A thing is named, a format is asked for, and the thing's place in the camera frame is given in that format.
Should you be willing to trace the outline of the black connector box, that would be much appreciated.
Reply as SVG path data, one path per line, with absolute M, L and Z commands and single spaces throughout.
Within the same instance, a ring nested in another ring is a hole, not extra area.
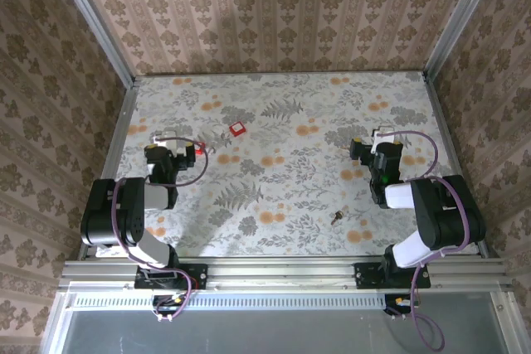
M 411 301 L 411 296 L 409 293 L 386 293 L 384 299 L 384 312 L 392 317 L 399 316 L 404 318 L 411 313 L 412 304 L 414 304 L 415 307 L 419 305 L 419 301 L 417 299 L 415 299 L 414 302 Z
M 166 318 L 168 315 L 174 317 L 182 307 L 185 298 L 185 293 L 155 295 L 152 297 L 152 311 L 157 317 Z

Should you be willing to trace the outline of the floral patterned table cover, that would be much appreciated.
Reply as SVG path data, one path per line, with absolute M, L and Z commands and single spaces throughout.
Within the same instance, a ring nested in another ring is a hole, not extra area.
M 221 138 L 237 121 L 246 132 Z M 175 207 L 145 216 L 182 257 L 378 255 L 416 228 L 413 211 L 373 203 L 368 169 L 348 154 L 381 126 L 404 146 L 402 178 L 455 172 L 419 72 L 149 77 L 117 174 L 147 174 L 156 133 L 206 144 L 178 175 Z

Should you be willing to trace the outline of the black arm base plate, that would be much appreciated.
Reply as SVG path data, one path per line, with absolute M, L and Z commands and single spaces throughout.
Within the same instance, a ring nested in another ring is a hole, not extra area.
M 381 263 L 355 263 L 354 278 L 358 289 L 409 289 L 415 268 L 386 271 Z
M 207 287 L 208 267 L 206 264 L 181 264 L 181 270 L 192 281 L 192 289 L 204 290 Z M 186 290 L 186 278 L 176 271 L 137 268 L 134 280 L 136 289 Z

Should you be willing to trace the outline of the grey metal panel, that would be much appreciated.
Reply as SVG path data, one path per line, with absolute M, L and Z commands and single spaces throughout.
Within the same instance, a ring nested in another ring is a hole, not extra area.
M 76 311 L 60 293 L 39 354 L 531 354 L 511 292 L 423 293 L 415 318 L 384 310 Z

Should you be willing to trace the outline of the aluminium frame rail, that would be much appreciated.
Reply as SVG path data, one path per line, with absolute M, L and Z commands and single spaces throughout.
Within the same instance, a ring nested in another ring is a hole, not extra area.
M 351 293 L 361 273 L 357 264 L 376 256 L 200 257 L 182 263 L 205 264 L 209 293 Z M 121 258 L 68 261 L 59 287 L 71 292 L 130 291 L 136 264 Z M 430 262 L 417 277 L 423 293 L 499 292 L 512 289 L 501 259 L 449 255 Z

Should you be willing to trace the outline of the aluminium frame post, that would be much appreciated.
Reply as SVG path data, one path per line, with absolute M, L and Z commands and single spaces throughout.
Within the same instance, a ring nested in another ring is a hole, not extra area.
M 120 78 L 125 89 L 130 90 L 134 86 L 135 76 L 129 68 L 126 60 L 121 55 L 116 40 L 112 37 L 110 29 L 106 25 L 103 15 L 95 5 L 94 0 L 73 0 L 90 30 L 95 35 L 97 42 L 109 59 L 115 73 Z
M 427 80 L 433 81 L 446 62 L 480 0 L 459 0 L 436 43 L 424 69 Z

